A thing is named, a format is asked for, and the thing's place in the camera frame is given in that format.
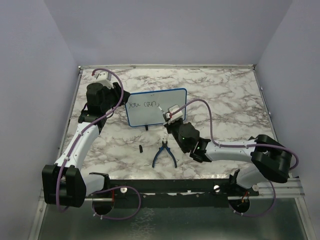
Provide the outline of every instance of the blue whiteboard frame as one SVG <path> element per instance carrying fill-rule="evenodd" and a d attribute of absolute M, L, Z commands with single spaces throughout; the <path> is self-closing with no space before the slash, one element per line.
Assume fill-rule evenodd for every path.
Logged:
<path fill-rule="evenodd" d="M 174 88 L 174 89 L 165 89 L 165 90 L 134 92 L 134 93 L 131 93 L 130 95 L 159 93 L 159 92 L 168 92 L 168 91 L 176 91 L 176 90 L 185 90 L 185 103 L 187 103 L 188 91 L 187 91 L 187 89 L 185 89 L 184 87 Z M 131 126 L 131 125 L 130 125 L 129 116 L 128 116 L 128 111 L 127 111 L 127 105 L 125 104 L 124 107 L 125 107 L 126 117 L 128 118 L 128 124 L 129 124 L 129 126 L 132 127 L 132 128 L 163 124 L 163 123 L 161 122 L 161 123 L 154 123 L 154 124 L 148 124 L 148 125 Z M 185 109 L 185 111 L 184 111 L 184 119 L 183 119 L 183 121 L 186 120 L 186 117 L 187 117 L 187 107 L 185 107 L 184 109 Z"/>

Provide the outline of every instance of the marble table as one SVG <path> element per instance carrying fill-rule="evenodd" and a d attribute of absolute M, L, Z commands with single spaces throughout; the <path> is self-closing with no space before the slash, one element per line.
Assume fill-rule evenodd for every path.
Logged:
<path fill-rule="evenodd" d="M 213 136 L 219 141 L 247 140 L 259 134 L 273 136 L 267 113 L 251 69 L 113 69 L 130 93 L 186 88 L 187 101 L 201 98 L 208 102 L 213 115 Z M 78 117 L 86 101 L 86 87 L 96 81 L 92 69 L 83 70 L 74 108 L 66 134 L 64 148 L 75 134 Z M 191 122 L 200 136 L 210 138 L 209 113 L 201 102 L 187 107 L 185 122 Z M 166 129 L 162 125 L 130 127 L 124 106 L 107 120 L 100 136 L 91 146 L 81 169 L 107 173 L 111 179 L 212 179 L 227 178 L 239 168 L 251 163 L 219 160 L 198 163 L 184 154 L 172 135 L 168 146 L 177 161 L 177 168 L 164 151 L 156 167 L 152 161 L 161 146 Z"/>

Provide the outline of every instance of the whiteboard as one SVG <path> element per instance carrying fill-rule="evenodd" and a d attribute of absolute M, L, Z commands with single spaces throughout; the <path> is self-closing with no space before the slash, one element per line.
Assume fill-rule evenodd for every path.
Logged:
<path fill-rule="evenodd" d="M 182 107 L 187 103 L 187 90 L 175 88 L 158 91 L 131 93 L 125 104 L 125 111 L 130 127 L 155 125 L 165 123 L 163 113 L 158 108 L 167 112 L 174 105 Z M 182 110 L 183 120 L 186 119 L 186 108 Z"/>

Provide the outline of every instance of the gray wall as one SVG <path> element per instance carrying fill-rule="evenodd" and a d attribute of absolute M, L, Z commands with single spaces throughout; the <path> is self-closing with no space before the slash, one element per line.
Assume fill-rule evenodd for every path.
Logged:
<path fill-rule="evenodd" d="M 257 65 L 279 140 L 298 173 L 320 239 L 320 1 L 294 0 Z"/>
<path fill-rule="evenodd" d="M 44 0 L 79 65 L 256 64 L 292 0 Z"/>
<path fill-rule="evenodd" d="M 77 65 L 42 0 L 0 7 L 0 239 L 28 237 L 71 105 Z"/>

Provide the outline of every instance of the pliers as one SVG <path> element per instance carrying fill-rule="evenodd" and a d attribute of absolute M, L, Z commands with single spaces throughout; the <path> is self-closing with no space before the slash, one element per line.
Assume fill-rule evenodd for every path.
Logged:
<path fill-rule="evenodd" d="M 162 147 L 159 147 L 159 151 L 156 153 L 156 155 L 154 156 L 153 162 L 152 162 L 152 167 L 155 167 L 156 164 L 156 160 L 159 156 L 159 154 L 162 152 L 163 149 L 166 149 L 166 151 L 169 153 L 169 155 L 172 157 L 173 159 L 173 163 L 174 163 L 174 167 L 177 168 L 177 161 L 175 156 L 172 154 L 172 152 L 170 151 L 170 147 L 168 147 L 168 141 L 162 141 Z"/>

